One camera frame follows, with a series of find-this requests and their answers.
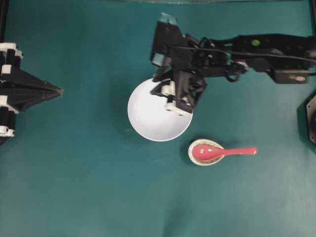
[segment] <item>green led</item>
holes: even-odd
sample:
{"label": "green led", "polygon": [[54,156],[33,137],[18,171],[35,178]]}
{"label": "green led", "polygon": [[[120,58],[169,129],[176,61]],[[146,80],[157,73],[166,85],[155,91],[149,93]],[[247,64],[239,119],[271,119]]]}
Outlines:
{"label": "green led", "polygon": [[260,41],[257,40],[257,39],[254,39],[254,40],[251,42],[251,44],[252,44],[253,46],[259,46],[259,45],[260,45]]}

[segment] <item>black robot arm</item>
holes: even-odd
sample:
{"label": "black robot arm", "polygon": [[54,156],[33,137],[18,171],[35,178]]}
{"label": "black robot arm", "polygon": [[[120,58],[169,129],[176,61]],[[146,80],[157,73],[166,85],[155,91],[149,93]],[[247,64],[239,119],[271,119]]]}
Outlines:
{"label": "black robot arm", "polygon": [[166,108],[192,113],[207,84],[205,78],[235,82],[253,68],[276,83],[308,82],[316,65],[316,38],[282,34],[238,36],[227,40],[183,35],[173,16],[157,23],[151,62],[158,66],[151,93],[167,98]]}
{"label": "black robot arm", "polygon": [[15,136],[17,114],[62,95],[61,88],[20,69],[22,51],[4,42],[8,6],[9,0],[0,0],[0,145]]}

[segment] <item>plastic spoon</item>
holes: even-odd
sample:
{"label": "plastic spoon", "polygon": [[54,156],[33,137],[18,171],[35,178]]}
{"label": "plastic spoon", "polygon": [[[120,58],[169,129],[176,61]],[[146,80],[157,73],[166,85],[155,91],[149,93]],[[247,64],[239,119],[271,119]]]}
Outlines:
{"label": "plastic spoon", "polygon": [[210,160],[220,156],[230,155],[255,155],[256,147],[235,148],[235,149],[219,149],[210,145],[198,145],[193,148],[193,156],[199,160]]}

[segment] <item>wire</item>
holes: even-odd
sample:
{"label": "wire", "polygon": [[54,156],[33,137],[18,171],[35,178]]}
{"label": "wire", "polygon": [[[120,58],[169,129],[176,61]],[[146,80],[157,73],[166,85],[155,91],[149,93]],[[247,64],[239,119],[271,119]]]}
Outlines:
{"label": "wire", "polygon": [[316,64],[316,60],[314,60],[314,59],[297,57],[297,56],[290,56],[290,55],[278,55],[278,54],[269,54],[269,53],[237,52],[237,51],[222,50],[222,49],[217,49],[217,48],[193,48],[193,47],[180,47],[180,46],[170,46],[170,48],[177,48],[177,49],[183,49],[183,50],[198,50],[198,51],[221,52],[221,53],[230,53],[230,54],[234,54],[234,55],[253,56],[253,57],[291,58],[291,59],[297,59],[297,60],[307,61],[307,62],[311,62],[311,63],[315,63]]}
{"label": "wire", "polygon": [[203,43],[204,40],[208,40],[208,38],[203,37],[203,38],[199,41],[199,43],[198,43],[199,47],[201,47],[201,45],[202,45],[202,43]]}

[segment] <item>teal surface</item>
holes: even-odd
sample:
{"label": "teal surface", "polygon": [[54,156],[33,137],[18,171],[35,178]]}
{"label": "teal surface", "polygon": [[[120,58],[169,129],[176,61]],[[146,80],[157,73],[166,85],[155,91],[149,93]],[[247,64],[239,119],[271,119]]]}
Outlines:
{"label": "teal surface", "polygon": [[191,3],[214,3],[214,2],[233,2],[233,1],[266,1],[266,0],[115,0],[115,1],[167,3],[167,4],[191,4]]}
{"label": "teal surface", "polygon": [[[316,236],[316,154],[301,106],[315,79],[278,85],[253,70],[237,83],[208,79],[182,136],[157,143],[133,130],[127,101],[155,71],[161,12],[198,38],[312,34],[308,1],[11,1],[6,40],[23,50],[22,69],[64,96],[19,115],[0,147],[1,237]],[[196,166],[187,155],[196,138],[259,154]]]}

